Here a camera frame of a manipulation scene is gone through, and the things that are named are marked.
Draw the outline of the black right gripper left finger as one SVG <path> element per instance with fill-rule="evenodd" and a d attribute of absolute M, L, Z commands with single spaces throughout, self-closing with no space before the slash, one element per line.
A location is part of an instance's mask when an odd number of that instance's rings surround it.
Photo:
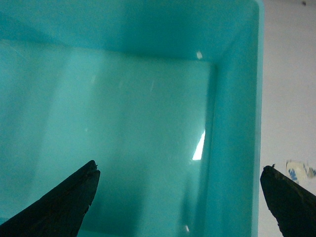
<path fill-rule="evenodd" d="M 95 198 L 100 171 L 89 161 L 0 226 L 2 237 L 76 237 Z"/>

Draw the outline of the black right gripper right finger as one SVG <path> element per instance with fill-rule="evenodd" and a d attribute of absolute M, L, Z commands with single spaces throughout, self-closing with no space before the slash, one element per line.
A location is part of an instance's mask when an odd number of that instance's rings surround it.
<path fill-rule="evenodd" d="M 316 235 L 316 196 L 273 166 L 265 166 L 260 184 L 269 211 L 284 237 Z"/>

